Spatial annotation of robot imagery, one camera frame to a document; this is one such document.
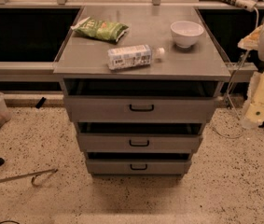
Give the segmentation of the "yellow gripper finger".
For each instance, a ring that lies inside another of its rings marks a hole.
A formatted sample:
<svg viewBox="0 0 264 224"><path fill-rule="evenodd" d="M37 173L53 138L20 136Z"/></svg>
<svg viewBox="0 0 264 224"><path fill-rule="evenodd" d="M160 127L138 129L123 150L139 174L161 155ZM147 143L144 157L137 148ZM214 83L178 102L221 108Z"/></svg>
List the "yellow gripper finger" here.
<svg viewBox="0 0 264 224"><path fill-rule="evenodd" d="M242 38L238 43L238 47L245 50L258 50L262 28L263 26L260 25L251 34Z"/></svg>
<svg viewBox="0 0 264 224"><path fill-rule="evenodd" d="M264 72L255 72L250 80L247 100L243 103L241 124L245 129L253 129L264 122Z"/></svg>

